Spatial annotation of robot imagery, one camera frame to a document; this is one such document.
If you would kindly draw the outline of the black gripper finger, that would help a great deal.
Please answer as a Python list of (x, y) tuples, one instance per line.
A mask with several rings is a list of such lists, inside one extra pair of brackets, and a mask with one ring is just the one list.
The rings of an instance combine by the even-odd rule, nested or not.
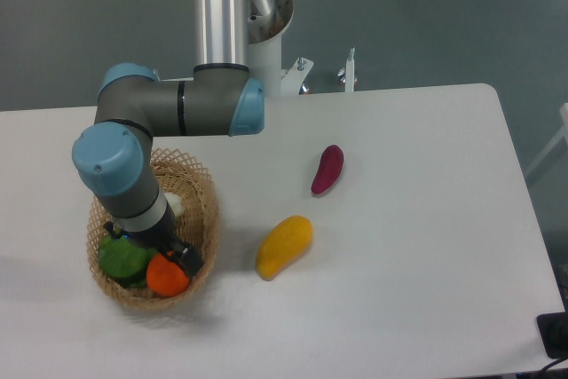
[(173, 241), (168, 249), (169, 260), (177, 264), (185, 276), (192, 280), (205, 265), (196, 247), (183, 241)]
[(103, 224), (103, 229), (105, 230), (105, 239), (110, 239), (111, 241), (120, 241), (128, 237), (128, 234), (120, 227), (117, 227), (114, 222), (106, 221)]

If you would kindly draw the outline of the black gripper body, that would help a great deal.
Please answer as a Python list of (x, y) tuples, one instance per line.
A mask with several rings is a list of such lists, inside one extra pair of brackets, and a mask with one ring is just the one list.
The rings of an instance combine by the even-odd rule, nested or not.
[(137, 217), (115, 219), (129, 240), (144, 249), (157, 249), (159, 252), (173, 250), (178, 236), (176, 217), (172, 211), (161, 214), (145, 213)]

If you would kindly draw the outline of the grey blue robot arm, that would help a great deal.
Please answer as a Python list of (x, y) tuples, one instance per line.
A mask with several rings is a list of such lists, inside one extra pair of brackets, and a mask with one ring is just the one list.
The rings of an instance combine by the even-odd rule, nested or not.
[(176, 233), (150, 166), (156, 137), (254, 135), (264, 127), (264, 86), (248, 66), (248, 0), (194, 0), (196, 64), (189, 81), (150, 68), (110, 68), (94, 123), (72, 148), (83, 183), (111, 216), (108, 231), (154, 248), (192, 278), (203, 260)]

